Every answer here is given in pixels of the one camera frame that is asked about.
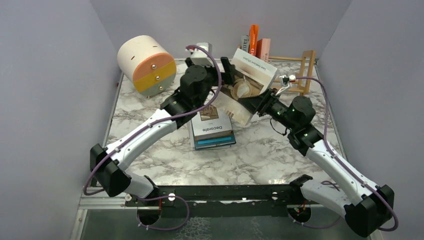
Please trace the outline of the orange Good Morning book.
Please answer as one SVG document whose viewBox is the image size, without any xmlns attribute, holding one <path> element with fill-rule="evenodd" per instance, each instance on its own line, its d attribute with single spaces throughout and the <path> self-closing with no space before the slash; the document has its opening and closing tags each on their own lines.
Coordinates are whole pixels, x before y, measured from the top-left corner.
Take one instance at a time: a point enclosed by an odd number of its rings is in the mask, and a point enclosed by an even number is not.
<svg viewBox="0 0 424 240">
<path fill-rule="evenodd" d="M 252 24 L 249 29 L 249 54 L 256 56 L 257 51 L 257 38 L 259 35 L 259 25 L 258 24 Z"/>
</svg>

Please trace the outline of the grey ianra book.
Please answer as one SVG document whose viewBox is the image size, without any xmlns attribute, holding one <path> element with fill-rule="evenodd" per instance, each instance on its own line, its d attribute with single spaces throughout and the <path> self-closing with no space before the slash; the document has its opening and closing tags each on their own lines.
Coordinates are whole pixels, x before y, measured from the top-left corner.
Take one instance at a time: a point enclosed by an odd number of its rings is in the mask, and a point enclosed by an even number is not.
<svg viewBox="0 0 424 240">
<path fill-rule="evenodd" d="M 245 51 L 248 52 L 249 51 L 249 46 L 250 46 L 250 37 L 248 35 L 243 35 L 241 37 L 241 45 L 240 48 Z"/>
</svg>

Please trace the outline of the pink Warm Chord book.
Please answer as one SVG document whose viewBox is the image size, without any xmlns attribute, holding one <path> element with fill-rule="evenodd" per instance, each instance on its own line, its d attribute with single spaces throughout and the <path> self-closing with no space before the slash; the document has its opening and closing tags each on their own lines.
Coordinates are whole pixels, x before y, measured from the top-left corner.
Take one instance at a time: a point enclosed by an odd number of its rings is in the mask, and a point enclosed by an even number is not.
<svg viewBox="0 0 424 240">
<path fill-rule="evenodd" d="M 269 62 L 269 55 L 270 55 L 270 46 L 271 46 L 271 39 L 270 38 L 262 38 L 259 41 L 257 41 L 256 44 L 256 54 L 255 56 L 258 59 L 261 59 L 262 61 L 268 63 Z"/>
</svg>

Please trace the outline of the white Afternoon Tea book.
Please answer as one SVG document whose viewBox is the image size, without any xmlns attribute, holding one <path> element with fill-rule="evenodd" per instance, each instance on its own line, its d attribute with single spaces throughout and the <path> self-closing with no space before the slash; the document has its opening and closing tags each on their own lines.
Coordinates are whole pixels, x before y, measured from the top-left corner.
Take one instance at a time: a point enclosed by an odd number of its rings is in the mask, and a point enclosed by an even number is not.
<svg viewBox="0 0 424 240">
<path fill-rule="evenodd" d="M 280 71 L 239 48 L 230 63 L 235 67 L 234 83 L 222 85 L 212 105 L 245 127 L 254 114 L 244 108 L 238 100 L 265 92 L 271 87 Z"/>
</svg>

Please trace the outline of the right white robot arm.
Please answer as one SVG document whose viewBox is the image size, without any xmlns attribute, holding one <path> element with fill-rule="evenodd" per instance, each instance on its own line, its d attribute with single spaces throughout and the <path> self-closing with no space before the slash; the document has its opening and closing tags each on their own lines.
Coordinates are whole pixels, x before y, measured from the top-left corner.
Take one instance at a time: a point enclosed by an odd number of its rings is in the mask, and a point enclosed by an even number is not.
<svg viewBox="0 0 424 240">
<path fill-rule="evenodd" d="M 323 186 L 312 177 L 303 175 L 290 183 L 289 199 L 300 204 L 304 200 L 316 202 L 344 218 L 350 229 L 366 238 L 394 217 L 394 191 L 375 182 L 347 162 L 324 135 L 311 123 L 316 114 L 311 100 L 296 96 L 289 106 L 268 89 L 258 96 L 238 99 L 251 114 L 269 115 L 289 133 L 290 145 L 304 157 L 324 170 L 340 191 Z"/>
</svg>

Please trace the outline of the white Decorate book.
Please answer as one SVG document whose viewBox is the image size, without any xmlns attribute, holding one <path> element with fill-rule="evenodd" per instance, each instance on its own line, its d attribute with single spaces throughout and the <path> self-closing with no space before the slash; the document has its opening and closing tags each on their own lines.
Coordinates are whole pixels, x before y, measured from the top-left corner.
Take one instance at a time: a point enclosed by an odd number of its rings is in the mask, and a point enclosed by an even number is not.
<svg viewBox="0 0 424 240">
<path fill-rule="evenodd" d="M 190 122 L 196 141 L 227 136 L 233 133 L 230 117 L 212 104 L 197 112 Z"/>
</svg>

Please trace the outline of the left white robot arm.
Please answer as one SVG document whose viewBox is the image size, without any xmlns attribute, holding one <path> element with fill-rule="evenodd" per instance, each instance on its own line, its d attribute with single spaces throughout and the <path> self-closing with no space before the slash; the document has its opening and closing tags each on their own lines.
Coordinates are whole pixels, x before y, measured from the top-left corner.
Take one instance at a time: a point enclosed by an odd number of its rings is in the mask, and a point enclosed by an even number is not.
<svg viewBox="0 0 424 240">
<path fill-rule="evenodd" d="M 221 57 L 220 62 L 223 70 L 215 59 L 212 66 L 202 66 L 196 64 L 193 57 L 188 57 L 180 86 L 148 120 L 107 146 L 94 145 L 89 152 L 89 178 L 96 179 L 102 188 L 89 192 L 85 186 L 83 193 L 91 196 L 105 192 L 109 197 L 128 193 L 138 196 L 144 205 L 155 203 L 155 183 L 146 175 L 132 176 L 126 170 L 154 143 L 178 130 L 215 101 L 222 86 L 235 74 L 235 66 L 227 57 Z"/>
</svg>

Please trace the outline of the wooden book rack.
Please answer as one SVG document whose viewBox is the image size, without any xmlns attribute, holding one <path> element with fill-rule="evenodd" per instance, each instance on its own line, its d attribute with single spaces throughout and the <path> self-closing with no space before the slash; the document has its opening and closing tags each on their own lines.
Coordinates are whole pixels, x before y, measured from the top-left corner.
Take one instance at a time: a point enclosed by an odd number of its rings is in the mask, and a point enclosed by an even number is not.
<svg viewBox="0 0 424 240">
<path fill-rule="evenodd" d="M 269 52 L 268 62 L 288 62 L 299 63 L 299 70 L 293 73 L 296 77 L 312 77 L 314 72 L 314 65 L 316 63 L 316 51 L 306 50 L 302 53 L 301 57 L 284 57 L 284 56 L 271 56 Z M 311 80 L 298 79 L 295 81 L 294 87 L 288 91 L 298 93 L 300 96 L 308 95 L 310 92 Z"/>
</svg>

